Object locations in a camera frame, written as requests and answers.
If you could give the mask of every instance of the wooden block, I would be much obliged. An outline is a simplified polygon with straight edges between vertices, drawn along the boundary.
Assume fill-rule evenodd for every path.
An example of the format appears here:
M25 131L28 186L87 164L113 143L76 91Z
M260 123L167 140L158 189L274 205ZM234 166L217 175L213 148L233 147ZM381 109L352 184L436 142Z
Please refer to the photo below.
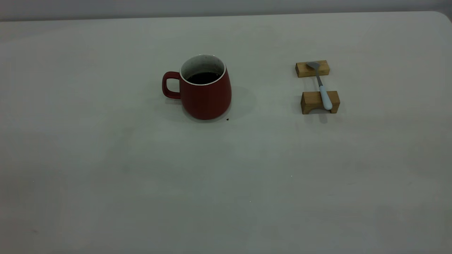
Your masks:
M319 75L328 75L330 73L330 66L326 60L316 61L320 63ZM295 70L299 78L315 76L315 70L309 67L307 62L297 63L295 65Z
M333 108L330 110L330 112L336 114L340 104L338 92L327 91L327 93L333 105ZM301 111L303 112L303 114L309 114L311 110L316 108L324 109L320 92L303 92L303 95L301 96Z

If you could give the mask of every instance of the spoon head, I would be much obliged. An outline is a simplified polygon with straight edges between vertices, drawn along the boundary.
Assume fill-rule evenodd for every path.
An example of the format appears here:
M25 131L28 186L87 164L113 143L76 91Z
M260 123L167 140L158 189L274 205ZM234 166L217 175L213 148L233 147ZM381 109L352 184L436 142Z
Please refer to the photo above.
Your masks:
M307 62L306 63L309 67L314 68L314 69L318 69L320 67L320 63L318 62Z

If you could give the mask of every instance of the mug rim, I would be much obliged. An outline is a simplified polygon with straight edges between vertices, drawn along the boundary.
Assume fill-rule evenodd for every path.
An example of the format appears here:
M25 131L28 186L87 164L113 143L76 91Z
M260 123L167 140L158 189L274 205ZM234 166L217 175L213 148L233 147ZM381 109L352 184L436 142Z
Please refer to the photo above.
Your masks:
M184 64L185 64L186 62L190 61L191 59L193 59L193 58L195 58L195 57L199 57L199 56L210 56L210 57L214 57L214 58L218 59L218 60L223 64L223 74L222 74L218 79L216 79L215 81L210 82L210 83L207 83L207 84L195 84L195 83L188 82L188 81L184 78L184 76L182 75L182 67L184 66ZM182 64L182 66L181 66L180 69L179 69L179 76L182 78L182 80L185 81L185 82L187 82L187 84L195 85L195 86L212 85L212 84L218 82L220 79L222 79L222 78L224 77L225 73L226 73L226 64L225 64L220 58L218 58L217 56L215 56L215 55L210 55L210 54L198 54L198 55L196 55L196 56L193 56L193 57L187 59L187 60Z

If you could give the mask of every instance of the mug handle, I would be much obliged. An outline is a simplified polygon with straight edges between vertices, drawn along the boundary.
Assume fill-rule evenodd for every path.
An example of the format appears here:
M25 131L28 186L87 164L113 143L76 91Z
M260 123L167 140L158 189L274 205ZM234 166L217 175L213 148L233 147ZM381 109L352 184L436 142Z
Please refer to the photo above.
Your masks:
M179 80L180 79L180 75L178 72L175 71L168 71L167 73L165 73L165 75L163 75L163 80L162 80L162 91L163 94L168 97L168 98L172 98L172 99L180 99L180 93L177 92L173 92L170 91L166 85L166 80L167 79L175 79L175 80Z

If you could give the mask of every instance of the white spoon handle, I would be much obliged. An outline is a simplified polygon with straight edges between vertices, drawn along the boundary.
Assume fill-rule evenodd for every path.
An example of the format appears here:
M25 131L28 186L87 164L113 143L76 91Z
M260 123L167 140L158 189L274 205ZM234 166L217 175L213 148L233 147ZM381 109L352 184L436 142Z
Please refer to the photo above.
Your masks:
M328 96L328 93L326 92L326 89L324 86L319 86L320 89L320 95L322 96L322 102L323 102L323 107L326 110L330 110L333 108L333 105L331 104L330 101L330 97Z

